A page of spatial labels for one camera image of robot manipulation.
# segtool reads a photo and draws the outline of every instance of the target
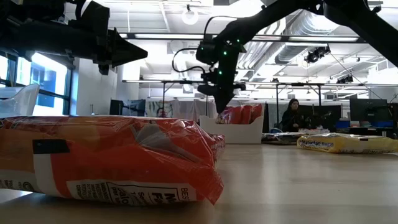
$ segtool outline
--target yellow snack bag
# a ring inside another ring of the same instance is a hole
[[[382,154],[398,151],[398,141],[380,136],[326,133],[302,136],[297,147],[330,153]]]

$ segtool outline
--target woman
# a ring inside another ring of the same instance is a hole
[[[283,132],[298,132],[303,125],[303,118],[299,114],[299,101],[291,99],[289,107],[282,117],[282,131]]]

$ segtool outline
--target blue object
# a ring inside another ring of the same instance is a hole
[[[340,129],[340,128],[349,128],[350,121],[337,121],[336,123],[336,128]]]
[[[269,132],[271,134],[275,134],[275,133],[282,133],[283,131],[278,128],[272,128],[271,130],[269,130]]]
[[[376,121],[376,122],[371,122],[371,124],[375,128],[392,128],[392,127],[394,127],[394,121]]]

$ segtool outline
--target spotlight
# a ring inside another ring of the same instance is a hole
[[[352,82],[354,82],[352,75],[347,75],[346,77],[339,78],[337,80],[337,84],[345,84],[345,83],[352,83]]]
[[[304,58],[304,60],[307,63],[315,63],[330,52],[329,45],[327,47],[317,47],[313,52],[308,52],[308,55]]]

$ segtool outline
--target computer monitor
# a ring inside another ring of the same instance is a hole
[[[350,99],[349,110],[352,121],[389,121],[387,100]]]

